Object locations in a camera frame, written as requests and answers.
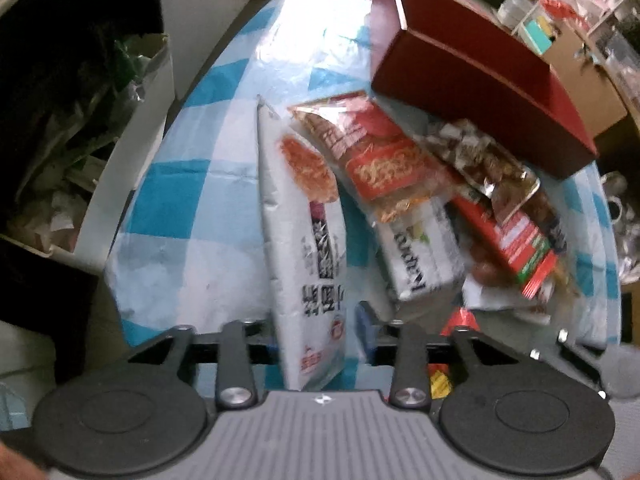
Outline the red yellow snack packet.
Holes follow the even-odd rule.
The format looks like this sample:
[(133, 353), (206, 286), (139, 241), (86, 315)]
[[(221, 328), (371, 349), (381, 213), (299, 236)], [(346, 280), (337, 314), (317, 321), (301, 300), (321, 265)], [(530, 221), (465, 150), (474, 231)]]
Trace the red yellow snack packet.
[[(452, 312), (440, 334), (449, 337), (457, 327), (469, 328), (470, 330), (480, 329), (475, 315), (465, 308), (457, 308)], [(434, 359), (430, 359), (430, 364), (427, 365), (427, 374), (430, 378), (431, 396), (434, 400), (446, 398), (454, 388), (454, 382), (451, 378), (451, 363), (455, 359), (456, 355), (451, 349), (436, 353)]]

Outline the blue white checkered tablecloth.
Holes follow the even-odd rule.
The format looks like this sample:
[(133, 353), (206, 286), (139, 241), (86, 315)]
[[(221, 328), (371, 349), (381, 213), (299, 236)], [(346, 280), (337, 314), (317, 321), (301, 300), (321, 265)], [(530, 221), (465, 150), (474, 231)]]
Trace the blue white checkered tablecloth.
[[(370, 0), (272, 0), (231, 40), (186, 99), (118, 232), (106, 281), (130, 346), (171, 326), (218, 332), (270, 309), (257, 170), (257, 97), (290, 104), (369, 89)], [(564, 181), (536, 170), (559, 211), (582, 291), (570, 327), (620, 343), (612, 221), (593, 162)], [(371, 231), (345, 194), (347, 307), (386, 300)], [(378, 301), (377, 308), (387, 307)]]

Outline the wooden cabinet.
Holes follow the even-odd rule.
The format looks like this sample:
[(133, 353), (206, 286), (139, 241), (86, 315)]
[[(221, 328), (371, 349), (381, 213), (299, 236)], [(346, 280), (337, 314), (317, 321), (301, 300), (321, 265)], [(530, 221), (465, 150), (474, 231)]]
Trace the wooden cabinet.
[(542, 57), (576, 106), (600, 161), (639, 154), (639, 113), (622, 83), (579, 30), (561, 24)]

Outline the red spicy strip packet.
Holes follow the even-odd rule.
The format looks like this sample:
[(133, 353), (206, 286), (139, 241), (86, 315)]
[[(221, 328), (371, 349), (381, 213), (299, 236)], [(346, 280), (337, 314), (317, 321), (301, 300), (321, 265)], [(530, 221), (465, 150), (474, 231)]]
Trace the red spicy strip packet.
[(522, 296), (533, 300), (558, 262), (541, 229), (521, 211), (500, 226), (492, 211), (478, 200), (457, 194), (451, 203), (480, 244), (496, 258), (499, 268), (518, 284)]

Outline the white noodle snack bag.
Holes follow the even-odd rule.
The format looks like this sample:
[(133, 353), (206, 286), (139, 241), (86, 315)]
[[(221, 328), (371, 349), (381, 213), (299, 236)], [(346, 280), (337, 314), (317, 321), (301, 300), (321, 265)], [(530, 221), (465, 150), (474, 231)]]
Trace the white noodle snack bag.
[(257, 102), (262, 229), (286, 388), (319, 390), (344, 367), (346, 226), (334, 173)]

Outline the silver brown candy packet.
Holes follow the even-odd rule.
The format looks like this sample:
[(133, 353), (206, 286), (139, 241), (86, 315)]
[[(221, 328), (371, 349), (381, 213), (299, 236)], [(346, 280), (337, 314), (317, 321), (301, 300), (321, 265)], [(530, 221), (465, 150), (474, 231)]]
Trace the silver brown candy packet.
[(432, 127), (425, 143), (488, 200), (499, 226), (522, 212), (541, 229), (554, 252), (567, 252), (560, 215), (541, 180), (494, 138), (463, 119)]

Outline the red cardboard box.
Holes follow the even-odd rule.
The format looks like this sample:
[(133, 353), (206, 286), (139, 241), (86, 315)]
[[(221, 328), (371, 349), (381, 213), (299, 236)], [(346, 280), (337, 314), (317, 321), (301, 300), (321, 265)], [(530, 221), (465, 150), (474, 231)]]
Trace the red cardboard box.
[(598, 157), (552, 67), (457, 0), (372, 0), (371, 88), (452, 122), (566, 179)]

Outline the red orange noodle packet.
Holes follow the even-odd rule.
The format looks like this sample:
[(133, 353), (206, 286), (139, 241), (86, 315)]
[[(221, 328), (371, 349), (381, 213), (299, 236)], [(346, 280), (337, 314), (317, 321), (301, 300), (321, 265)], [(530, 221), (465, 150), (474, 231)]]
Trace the red orange noodle packet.
[(426, 148), (413, 140), (367, 92), (291, 105), (299, 122), (369, 221), (390, 223), (454, 184)]

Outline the white storage shelf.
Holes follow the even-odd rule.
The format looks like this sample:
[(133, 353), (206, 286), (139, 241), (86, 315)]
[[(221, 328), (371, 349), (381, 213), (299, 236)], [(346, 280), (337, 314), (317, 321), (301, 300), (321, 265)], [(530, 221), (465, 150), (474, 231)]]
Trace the white storage shelf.
[(503, 0), (495, 17), (539, 55), (563, 25), (584, 32), (601, 51), (614, 34), (639, 47), (639, 0)]

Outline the white Kapres wafer pack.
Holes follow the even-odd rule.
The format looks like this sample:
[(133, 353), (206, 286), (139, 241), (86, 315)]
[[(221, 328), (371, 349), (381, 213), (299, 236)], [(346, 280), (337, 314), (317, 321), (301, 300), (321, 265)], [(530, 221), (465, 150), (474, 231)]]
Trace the white Kapres wafer pack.
[(448, 304), (460, 292), (465, 266), (442, 200), (432, 198), (374, 230), (396, 301)]

